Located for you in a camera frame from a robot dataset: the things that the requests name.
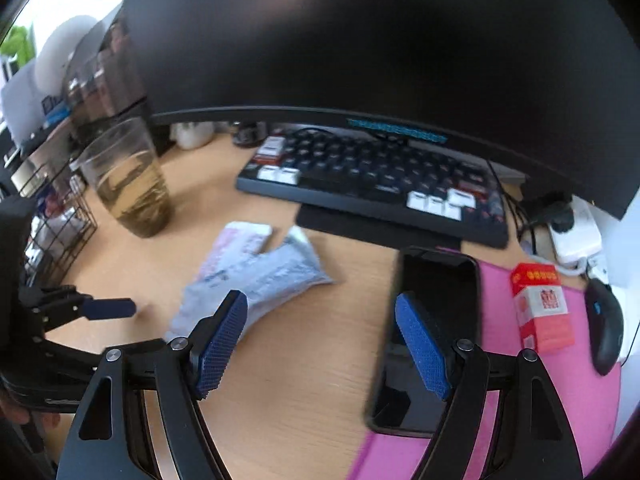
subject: phone screen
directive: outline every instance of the phone screen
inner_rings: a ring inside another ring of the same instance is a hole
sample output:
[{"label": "phone screen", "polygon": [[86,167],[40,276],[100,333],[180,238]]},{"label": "phone screen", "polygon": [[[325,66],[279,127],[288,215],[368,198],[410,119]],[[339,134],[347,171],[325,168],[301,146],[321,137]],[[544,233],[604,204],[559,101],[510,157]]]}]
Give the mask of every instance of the phone screen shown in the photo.
[{"label": "phone screen", "polygon": [[[405,254],[401,265],[399,290],[393,297],[412,291],[452,341],[464,337],[479,343],[475,261],[461,254],[423,251]],[[390,319],[368,423],[379,433],[430,437],[438,428],[445,403],[424,387],[395,317]]]}]

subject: silver bolt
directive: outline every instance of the silver bolt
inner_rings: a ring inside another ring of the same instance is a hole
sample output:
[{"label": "silver bolt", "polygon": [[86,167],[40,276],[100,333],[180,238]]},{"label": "silver bolt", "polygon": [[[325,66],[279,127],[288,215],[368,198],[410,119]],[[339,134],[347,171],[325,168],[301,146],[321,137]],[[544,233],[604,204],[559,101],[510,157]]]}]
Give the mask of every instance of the silver bolt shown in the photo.
[{"label": "silver bolt", "polygon": [[171,339],[169,346],[171,347],[171,350],[182,350],[183,348],[186,348],[188,344],[189,340],[187,338],[176,337],[175,339]]},{"label": "silver bolt", "polygon": [[525,348],[522,351],[522,357],[524,357],[526,361],[530,361],[532,363],[538,360],[538,354],[536,354],[531,348]]},{"label": "silver bolt", "polygon": [[474,344],[469,339],[458,339],[456,346],[463,352],[471,352],[474,349]]},{"label": "silver bolt", "polygon": [[117,361],[121,355],[122,352],[119,348],[112,348],[107,352],[107,361],[113,363],[114,361]]}]

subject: black monitor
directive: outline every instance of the black monitor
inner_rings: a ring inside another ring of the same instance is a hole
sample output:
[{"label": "black monitor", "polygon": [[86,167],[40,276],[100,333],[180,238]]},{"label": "black monitor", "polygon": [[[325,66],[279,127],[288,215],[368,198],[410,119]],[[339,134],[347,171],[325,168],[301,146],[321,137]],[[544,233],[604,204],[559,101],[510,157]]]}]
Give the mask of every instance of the black monitor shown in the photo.
[{"label": "black monitor", "polygon": [[621,218],[640,50],[608,0],[125,0],[157,121],[416,137]]}]

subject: black mouse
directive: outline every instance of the black mouse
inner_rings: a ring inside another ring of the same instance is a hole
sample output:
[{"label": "black mouse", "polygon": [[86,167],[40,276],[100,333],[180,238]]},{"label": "black mouse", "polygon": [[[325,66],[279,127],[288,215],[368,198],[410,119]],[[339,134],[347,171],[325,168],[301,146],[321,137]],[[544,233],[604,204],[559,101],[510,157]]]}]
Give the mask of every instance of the black mouse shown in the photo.
[{"label": "black mouse", "polygon": [[622,309],[609,286],[597,278],[589,280],[584,301],[589,320],[591,360],[596,371],[604,376],[616,364],[622,348]]}]

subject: monitor stand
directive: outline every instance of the monitor stand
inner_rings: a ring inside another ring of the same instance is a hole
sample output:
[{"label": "monitor stand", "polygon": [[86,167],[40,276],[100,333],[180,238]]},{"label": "monitor stand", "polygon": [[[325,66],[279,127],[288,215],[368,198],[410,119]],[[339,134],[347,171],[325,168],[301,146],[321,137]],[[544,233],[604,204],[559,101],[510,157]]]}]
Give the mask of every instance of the monitor stand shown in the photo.
[{"label": "monitor stand", "polygon": [[460,250],[461,240],[448,235],[383,220],[302,204],[296,224],[306,229],[402,249],[410,246]]}]

